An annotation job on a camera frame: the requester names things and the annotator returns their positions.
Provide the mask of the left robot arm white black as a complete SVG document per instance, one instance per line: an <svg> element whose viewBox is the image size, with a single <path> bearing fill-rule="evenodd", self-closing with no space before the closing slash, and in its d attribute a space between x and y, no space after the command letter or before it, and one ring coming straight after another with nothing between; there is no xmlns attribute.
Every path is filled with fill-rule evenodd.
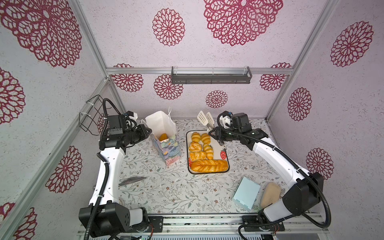
<svg viewBox="0 0 384 240"><path fill-rule="evenodd" d="M152 130L138 124L133 112L109 115L107 104L116 110L110 99L103 99L104 127L99 140L97 157L100 160L96 187L89 205L79 211L85 227L84 239L109 236L116 240L129 231L144 232L150 226L145 208L128 209L119 203L119 172L126 150L146 140Z"/></svg>

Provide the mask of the metal tongs with white tips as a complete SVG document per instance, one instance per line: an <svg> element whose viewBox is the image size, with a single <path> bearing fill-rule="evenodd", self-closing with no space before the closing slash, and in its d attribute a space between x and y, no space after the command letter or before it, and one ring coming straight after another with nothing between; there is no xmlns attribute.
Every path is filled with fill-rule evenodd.
<svg viewBox="0 0 384 240"><path fill-rule="evenodd" d="M208 134L217 140L219 145L224 146L224 142L219 138L219 132L215 130L215 123L212 114L210 112L205 114L203 111L200 111L197 115L197 119L203 126L207 127Z"/></svg>

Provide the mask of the croissant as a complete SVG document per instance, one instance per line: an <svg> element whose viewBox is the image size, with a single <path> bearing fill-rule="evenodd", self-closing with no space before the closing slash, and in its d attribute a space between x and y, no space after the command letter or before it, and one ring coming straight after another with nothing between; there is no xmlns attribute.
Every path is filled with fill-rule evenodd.
<svg viewBox="0 0 384 240"><path fill-rule="evenodd" d="M160 135L160 137L159 137L159 141L161 142L161 141L164 141L164 140L166 140L166 139L168 139L169 137L168 137L168 135L166 134L166 133L164 133L164 134L161 134Z"/></svg>

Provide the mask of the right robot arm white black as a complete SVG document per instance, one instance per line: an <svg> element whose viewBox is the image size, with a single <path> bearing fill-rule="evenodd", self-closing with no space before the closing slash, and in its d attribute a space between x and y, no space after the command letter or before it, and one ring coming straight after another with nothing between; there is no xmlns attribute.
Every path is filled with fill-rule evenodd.
<svg viewBox="0 0 384 240"><path fill-rule="evenodd" d="M209 132L211 137L219 143L239 141L247 146L267 161L289 187L281 199L259 211L253 228L268 228L297 216L303 216L322 229L331 225L331 209L323 193L324 177L320 173L312 173L301 167L278 148L263 130L253 129L245 113L224 111L217 117L217 124ZM325 209L326 217L322 223L306 213L318 203L322 203Z"/></svg>

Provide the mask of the floral paper bag white interior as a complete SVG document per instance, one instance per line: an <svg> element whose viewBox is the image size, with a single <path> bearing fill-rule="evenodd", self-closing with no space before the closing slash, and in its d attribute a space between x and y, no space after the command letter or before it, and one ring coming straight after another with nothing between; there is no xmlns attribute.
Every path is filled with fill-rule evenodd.
<svg viewBox="0 0 384 240"><path fill-rule="evenodd" d="M167 167L182 156L179 134L171 112L172 108L169 107L167 113L157 111L141 120L145 127L152 130L150 139Z"/></svg>

